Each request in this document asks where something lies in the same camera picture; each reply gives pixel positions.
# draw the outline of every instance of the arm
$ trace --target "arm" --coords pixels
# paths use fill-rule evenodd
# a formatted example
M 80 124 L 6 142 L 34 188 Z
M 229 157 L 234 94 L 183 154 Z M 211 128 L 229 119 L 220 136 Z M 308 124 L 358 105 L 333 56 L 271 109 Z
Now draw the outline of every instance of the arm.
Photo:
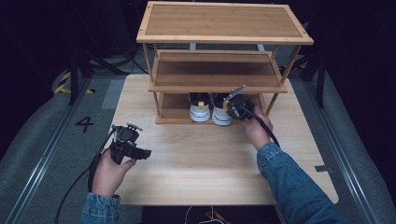
M 107 150 L 101 157 L 93 177 L 92 192 L 81 214 L 81 223 L 117 223 L 120 211 L 120 196 L 115 195 L 125 174 L 134 166 L 135 160 L 117 165 Z
M 255 113 L 272 130 L 273 125 L 258 107 Z M 244 121 L 247 137 L 258 150 L 257 163 L 267 178 L 282 215 L 289 223 L 347 223 L 323 190 L 294 159 L 270 142 L 257 120 Z

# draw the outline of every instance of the wooden shoe rack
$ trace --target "wooden shoe rack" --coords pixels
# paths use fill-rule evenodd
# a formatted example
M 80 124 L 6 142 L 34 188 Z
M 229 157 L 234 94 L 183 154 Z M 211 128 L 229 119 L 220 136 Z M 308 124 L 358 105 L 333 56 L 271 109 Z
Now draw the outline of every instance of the wooden shoe rack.
M 301 45 L 313 44 L 287 5 L 197 2 L 148 2 L 136 40 L 146 55 L 156 122 L 174 124 L 193 123 L 188 92 L 230 92 L 244 84 L 246 97 L 269 113 L 288 91 L 285 80 Z M 158 43 L 263 44 L 274 50 L 158 49 Z M 295 46 L 282 75 L 275 60 L 280 45 Z M 274 95 L 268 106 L 263 93 Z

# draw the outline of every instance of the white cable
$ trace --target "white cable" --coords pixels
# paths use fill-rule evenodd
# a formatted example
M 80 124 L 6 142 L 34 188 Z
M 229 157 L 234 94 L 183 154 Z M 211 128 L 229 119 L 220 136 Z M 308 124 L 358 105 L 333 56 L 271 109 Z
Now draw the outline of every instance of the white cable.
M 213 218 L 213 206 L 210 206 L 210 207 L 212 208 L 212 218 L 210 218 L 210 220 L 208 220 L 208 221 L 202 221 L 202 222 L 200 222 L 199 224 L 204 224 L 204 223 L 209 223 L 209 222 L 219 222 L 219 223 L 221 223 L 221 224 L 224 224 L 222 221 Z M 187 210 L 187 212 L 186 212 L 186 219 L 185 219 L 185 221 L 184 221 L 184 224 L 187 224 L 187 216 L 189 215 L 189 212 L 190 212 L 190 210 L 191 210 L 192 208 L 193 208 L 193 206 L 190 206 L 190 208 Z

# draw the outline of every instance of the printed number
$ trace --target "printed number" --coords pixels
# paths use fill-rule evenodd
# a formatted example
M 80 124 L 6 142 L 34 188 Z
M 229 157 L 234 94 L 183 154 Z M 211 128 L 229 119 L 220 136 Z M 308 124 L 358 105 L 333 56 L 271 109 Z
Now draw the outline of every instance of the printed number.
M 87 132 L 88 126 L 93 125 L 93 123 L 90 123 L 90 121 L 91 121 L 91 117 L 87 116 L 87 117 L 85 117 L 84 119 L 78 121 L 78 122 L 76 123 L 76 125 L 78 125 L 78 126 L 84 126 L 84 131 L 83 131 L 83 132 L 85 133 L 85 132 Z

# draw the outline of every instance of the hand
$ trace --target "hand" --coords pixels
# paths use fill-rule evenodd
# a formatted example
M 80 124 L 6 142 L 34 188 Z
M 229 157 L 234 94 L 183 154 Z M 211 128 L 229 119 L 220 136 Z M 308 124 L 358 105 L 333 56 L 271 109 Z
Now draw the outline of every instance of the hand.
M 274 125 L 271 123 L 270 118 L 266 116 L 258 106 L 254 107 L 254 113 L 264 121 L 271 131 L 274 129 Z M 245 127 L 247 138 L 257 150 L 271 141 L 270 135 L 264 130 L 264 128 L 256 119 L 245 119 L 242 121 L 242 124 Z
M 121 185 L 125 174 L 134 166 L 135 160 L 128 160 L 120 165 L 111 159 L 111 150 L 107 150 L 99 160 L 92 182 L 92 193 L 113 197 Z

